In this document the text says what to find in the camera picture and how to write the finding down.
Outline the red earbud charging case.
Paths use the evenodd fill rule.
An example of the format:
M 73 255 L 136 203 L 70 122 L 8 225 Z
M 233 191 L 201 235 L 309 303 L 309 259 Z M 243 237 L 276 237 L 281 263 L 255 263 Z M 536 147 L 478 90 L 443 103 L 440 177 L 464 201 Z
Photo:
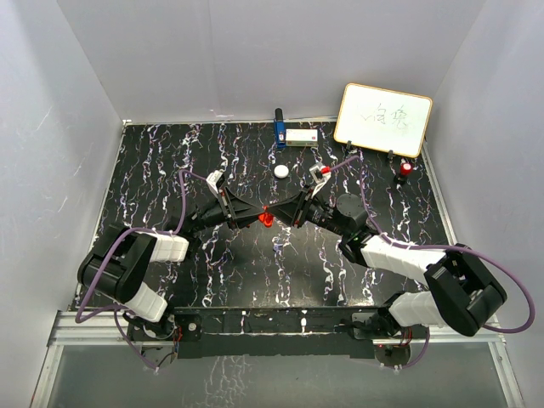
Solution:
M 268 211 L 268 207 L 263 207 L 263 212 L 258 215 L 258 220 L 266 228 L 271 228 L 275 221 L 275 216 Z

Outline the white earbud charging case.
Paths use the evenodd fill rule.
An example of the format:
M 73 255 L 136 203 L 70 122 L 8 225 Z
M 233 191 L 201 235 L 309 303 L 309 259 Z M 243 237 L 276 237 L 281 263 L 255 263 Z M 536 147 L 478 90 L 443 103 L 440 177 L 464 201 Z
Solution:
M 274 176 L 278 179 L 286 179 L 289 173 L 289 168 L 286 165 L 277 165 L 274 168 Z

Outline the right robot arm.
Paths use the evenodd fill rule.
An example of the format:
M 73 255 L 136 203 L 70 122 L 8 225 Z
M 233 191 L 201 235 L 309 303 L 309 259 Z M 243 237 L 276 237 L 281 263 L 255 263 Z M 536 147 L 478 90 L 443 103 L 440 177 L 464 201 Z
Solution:
M 507 301 L 498 280 L 467 247 L 417 250 L 379 235 L 357 195 L 340 195 L 329 206 L 311 191 L 300 192 L 266 207 L 260 219 L 265 226 L 278 219 L 297 228 L 310 222 L 340 236 L 338 247 L 349 262 L 423 284 L 426 291 L 397 294 L 366 321 L 389 337 L 410 326 L 448 326 L 471 337 Z

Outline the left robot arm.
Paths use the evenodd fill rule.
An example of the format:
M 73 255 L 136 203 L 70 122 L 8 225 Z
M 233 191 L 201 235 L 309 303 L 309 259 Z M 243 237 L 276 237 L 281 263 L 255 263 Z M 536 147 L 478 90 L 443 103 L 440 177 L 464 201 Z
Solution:
M 182 263 L 200 242 L 196 234 L 217 225 L 233 230 L 257 221 L 264 210 L 243 201 L 229 188 L 184 218 L 172 218 L 166 231 L 129 229 L 112 224 L 82 261 L 78 282 L 88 292 L 99 292 L 146 320 L 154 337 L 165 339 L 175 329 L 175 318 L 166 312 L 167 300 L 144 283 L 151 263 Z

